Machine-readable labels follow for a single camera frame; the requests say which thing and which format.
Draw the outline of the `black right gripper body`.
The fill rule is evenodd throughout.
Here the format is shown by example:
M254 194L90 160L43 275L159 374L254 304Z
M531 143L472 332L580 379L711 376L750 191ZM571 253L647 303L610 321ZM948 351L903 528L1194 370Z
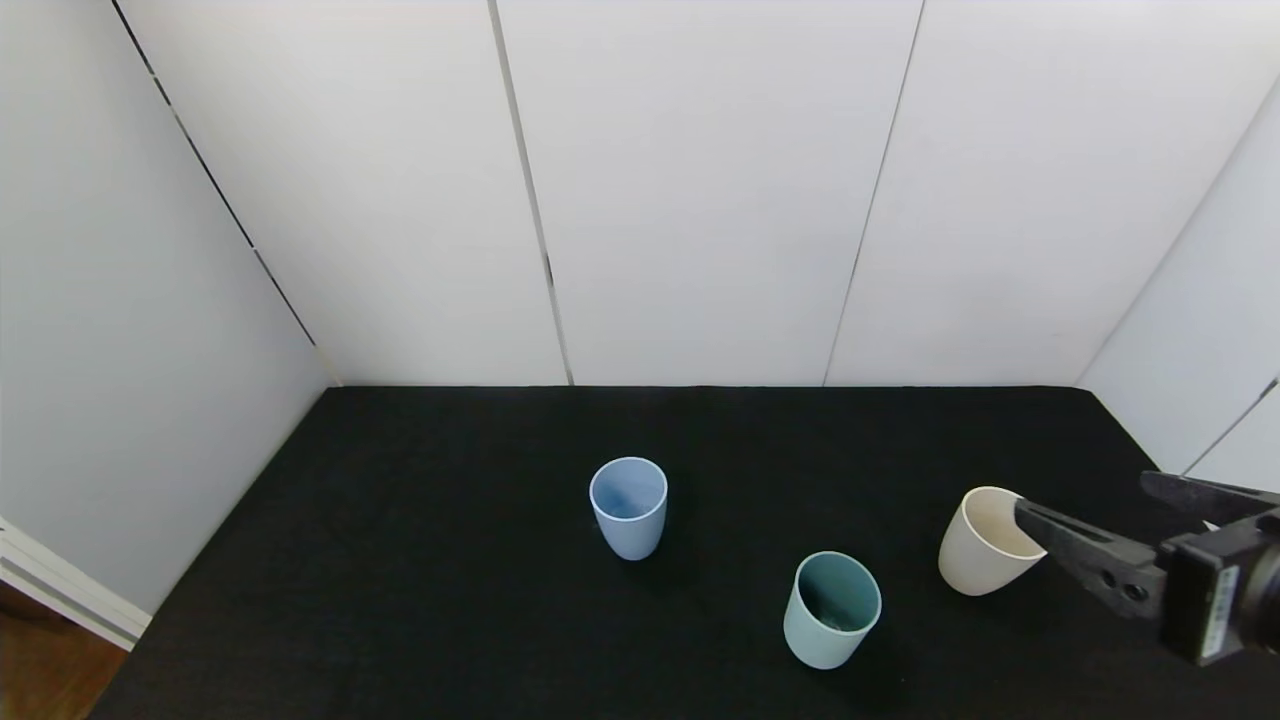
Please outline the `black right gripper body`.
M1160 547L1167 573L1160 642L1204 667L1279 651L1277 510Z

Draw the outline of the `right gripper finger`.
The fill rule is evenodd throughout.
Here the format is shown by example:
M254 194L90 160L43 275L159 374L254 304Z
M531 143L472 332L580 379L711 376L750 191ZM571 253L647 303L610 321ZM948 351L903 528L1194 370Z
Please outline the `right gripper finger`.
M1116 615L1162 618L1167 573L1156 547L1028 498L1015 501L1014 518L1021 532Z
M1143 471L1140 488L1196 519L1225 527L1277 510L1279 495L1161 471Z

